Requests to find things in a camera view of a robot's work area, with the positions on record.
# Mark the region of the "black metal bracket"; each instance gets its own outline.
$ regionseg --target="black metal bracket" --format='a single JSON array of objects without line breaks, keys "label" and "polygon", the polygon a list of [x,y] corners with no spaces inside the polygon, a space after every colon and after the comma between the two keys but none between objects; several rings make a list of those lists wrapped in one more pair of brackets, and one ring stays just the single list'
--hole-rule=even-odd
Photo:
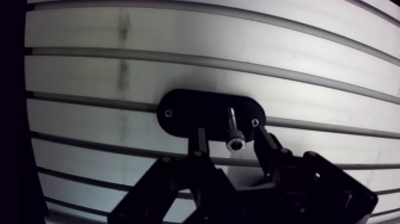
[{"label": "black metal bracket", "polygon": [[[205,101],[183,100],[189,96]],[[263,182],[246,191],[235,189],[209,157],[209,133],[212,140],[225,141],[232,126],[226,124],[232,120],[227,108],[238,111],[237,125],[247,138],[253,137],[264,172]],[[257,125],[252,125],[254,118],[260,121]],[[161,224],[181,189],[190,189],[197,206],[184,224],[362,224],[377,204],[375,193],[317,153],[295,157],[283,148],[267,132],[262,108],[249,98],[173,91],[162,99],[158,120],[167,132],[189,138],[187,157],[159,158],[108,215],[110,224]]]},{"label": "black metal bracket", "polygon": [[157,119],[169,134],[189,138],[197,128],[207,130],[211,141],[226,141],[229,130],[228,109],[233,108],[238,128],[245,141],[254,138],[253,125],[265,125],[263,108],[252,98],[211,92],[176,89],[158,104]]}]

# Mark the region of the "white slatted wall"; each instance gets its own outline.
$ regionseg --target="white slatted wall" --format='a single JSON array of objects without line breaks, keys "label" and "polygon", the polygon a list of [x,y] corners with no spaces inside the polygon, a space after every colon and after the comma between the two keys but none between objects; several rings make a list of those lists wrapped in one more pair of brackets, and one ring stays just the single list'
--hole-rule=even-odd
[{"label": "white slatted wall", "polygon": [[[165,133],[154,114],[176,88],[254,98],[268,130],[296,155],[400,164],[400,8],[387,0],[365,5],[390,20],[352,1],[29,2],[27,111],[53,211],[105,222],[101,212],[126,194],[54,172],[134,185],[154,155],[186,153],[187,140]],[[100,144],[129,152],[91,147]],[[255,159],[251,144],[235,155],[223,143],[210,146],[234,183],[260,174],[234,166]],[[400,188],[400,169],[347,172],[373,191]],[[374,213],[399,207],[400,191],[382,194]],[[194,209],[180,198],[165,221],[182,222]]]}]

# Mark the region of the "oval mounting plate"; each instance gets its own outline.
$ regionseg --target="oval mounting plate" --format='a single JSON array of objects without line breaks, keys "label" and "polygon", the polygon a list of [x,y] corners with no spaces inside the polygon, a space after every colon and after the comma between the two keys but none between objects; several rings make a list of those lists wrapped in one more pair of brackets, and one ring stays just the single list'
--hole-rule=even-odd
[{"label": "oval mounting plate", "polygon": [[252,120],[265,125],[265,112],[252,98],[213,92],[175,89],[158,104],[157,119],[169,134],[189,138],[204,127],[208,140],[226,141],[229,137],[228,109],[235,111],[237,127],[246,142],[254,139]]}]

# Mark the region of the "small screw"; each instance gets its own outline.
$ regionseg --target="small screw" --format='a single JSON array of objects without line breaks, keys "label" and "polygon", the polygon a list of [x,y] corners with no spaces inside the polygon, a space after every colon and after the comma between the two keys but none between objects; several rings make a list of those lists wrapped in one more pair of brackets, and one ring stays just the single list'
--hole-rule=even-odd
[{"label": "small screw", "polygon": [[166,118],[171,118],[172,115],[173,115],[172,110],[166,110],[166,111],[164,112],[164,115],[166,116]]},{"label": "small screw", "polygon": [[309,154],[310,156],[313,156],[313,157],[317,156],[317,153],[312,152],[312,151],[309,151],[308,154]]},{"label": "small screw", "polygon": [[202,152],[200,152],[200,151],[195,151],[195,153],[194,153],[195,156],[200,156],[201,154],[202,154]]},{"label": "small screw", "polygon": [[259,124],[260,124],[260,121],[258,121],[258,119],[251,120],[251,125],[253,125],[253,127],[257,127]]}]

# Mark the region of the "groove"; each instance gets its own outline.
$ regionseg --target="groove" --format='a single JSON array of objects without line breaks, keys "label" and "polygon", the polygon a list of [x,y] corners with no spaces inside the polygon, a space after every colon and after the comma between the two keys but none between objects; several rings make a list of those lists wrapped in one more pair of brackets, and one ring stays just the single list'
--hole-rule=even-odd
[{"label": "groove", "polygon": [[[87,105],[93,107],[104,107],[119,110],[137,110],[149,113],[157,112],[157,105],[121,101],[118,99],[100,99],[92,97],[78,97],[63,94],[48,94],[43,92],[27,92],[28,98],[51,102],[63,102],[69,104]],[[371,136],[376,138],[400,139],[400,133],[385,132],[381,130],[363,129],[359,127],[331,125],[317,122],[306,122],[301,120],[284,119],[278,117],[267,117],[267,125],[275,127],[287,127],[302,130],[314,130],[320,132],[342,133],[348,135]]]},{"label": "groove", "polygon": [[[106,211],[101,211],[101,210],[97,210],[97,209],[91,209],[88,207],[78,206],[77,204],[71,204],[71,203],[67,203],[65,201],[60,201],[60,200],[57,200],[54,198],[49,198],[49,197],[45,197],[45,200],[49,203],[57,204],[59,206],[64,206],[64,207],[67,207],[70,209],[75,209],[75,210],[87,212],[90,214],[96,214],[98,216],[106,216],[106,217],[108,216],[108,212],[106,212]],[[180,224],[180,223],[163,221],[162,224]]]},{"label": "groove", "polygon": [[270,24],[290,30],[295,30],[301,33],[317,36],[357,49],[366,54],[370,54],[389,63],[400,66],[400,60],[381,50],[368,46],[364,43],[355,41],[336,33],[300,23],[297,21],[281,18],[274,15],[258,13],[250,10],[232,8],[222,5],[213,5],[197,2],[179,2],[179,1],[55,1],[43,2],[35,5],[36,10],[52,10],[59,8],[82,8],[82,7],[136,7],[136,8],[161,8],[169,10],[194,11],[198,13],[224,15],[228,17],[241,18],[245,20],[257,21],[260,23]]},{"label": "groove", "polygon": [[400,98],[372,89],[357,85],[340,82],[333,79],[314,76],[292,70],[279,69],[276,67],[263,66],[259,64],[245,63],[240,61],[225,60],[196,55],[175,54],[167,52],[140,51],[130,49],[105,49],[105,48],[33,48],[33,55],[45,56],[69,56],[69,57],[100,57],[119,58],[131,60],[156,61],[163,63],[187,64],[192,66],[211,67],[215,69],[241,71],[245,73],[260,74],[263,76],[276,77],[312,85],[324,86],[352,94],[362,95],[386,102],[400,105]]},{"label": "groove", "polygon": [[394,213],[394,212],[397,212],[397,211],[400,211],[400,208],[374,213],[374,214],[371,215],[371,217],[383,216],[384,214],[390,214],[390,213]]},{"label": "groove", "polygon": [[[30,136],[32,138],[64,144],[71,145],[74,147],[86,148],[89,150],[97,150],[108,153],[116,153],[121,155],[131,155],[137,157],[146,157],[146,158],[160,158],[160,157],[174,157],[178,160],[186,157],[184,154],[178,153],[167,153],[161,151],[153,151],[153,150],[144,150],[141,148],[130,148],[130,147],[122,147],[117,145],[108,145],[97,142],[89,142],[84,140],[77,140],[65,137],[59,137],[54,135],[42,134],[37,132],[30,132]],[[216,165],[221,166],[245,166],[245,167],[259,167],[258,161],[256,160],[245,160],[245,159],[236,159],[236,158],[211,158],[211,160]]]},{"label": "groove", "polygon": [[48,221],[49,223],[62,223],[62,224],[104,224],[104,222],[90,220],[84,217],[75,216],[58,210],[49,210],[49,213],[45,216],[45,220]]},{"label": "groove", "polygon": [[[101,144],[54,135],[30,132],[32,138],[54,142],[58,144],[71,145],[74,147],[85,148],[88,150],[97,150],[121,155],[132,155],[147,158],[174,157],[183,159],[184,154],[167,153],[153,150],[143,150],[138,148],[121,147],[116,145]],[[221,166],[242,166],[242,167],[260,167],[257,160],[247,160],[241,158],[211,158],[215,165]],[[400,164],[336,164],[342,170],[382,170],[382,169],[400,169]]]},{"label": "groove", "polygon": [[377,195],[385,195],[385,194],[394,194],[394,193],[399,193],[399,192],[400,192],[400,188],[395,188],[395,189],[376,191],[375,194],[377,194]]},{"label": "groove", "polygon": [[[128,186],[128,185],[123,185],[123,184],[119,184],[119,183],[111,183],[111,182],[107,182],[107,181],[99,181],[99,180],[91,179],[91,178],[84,178],[81,176],[76,176],[76,175],[71,175],[68,173],[63,173],[63,172],[59,172],[59,171],[55,171],[55,170],[46,169],[43,167],[37,167],[37,171],[39,173],[43,173],[43,174],[50,175],[50,176],[55,176],[58,178],[69,180],[69,181],[85,183],[88,185],[99,186],[101,188],[108,188],[108,189],[113,189],[113,190],[117,190],[117,191],[128,192],[132,188],[132,186]],[[193,196],[190,193],[179,192],[178,198],[192,200]]]},{"label": "groove", "polygon": [[380,9],[373,7],[372,5],[370,5],[370,4],[366,3],[366,2],[363,2],[361,0],[345,0],[345,1],[349,2],[349,3],[353,4],[353,5],[356,5],[356,6],[360,7],[360,8],[362,8],[362,9],[364,9],[364,10],[366,10],[366,11],[368,11],[368,12],[370,12],[370,13],[372,13],[372,14],[374,14],[374,15],[376,15],[376,16],[384,19],[384,20],[386,20],[387,22],[397,26],[398,28],[400,28],[400,21],[399,20],[397,20],[396,18],[394,18],[391,15],[387,14],[386,12],[381,11]]}]

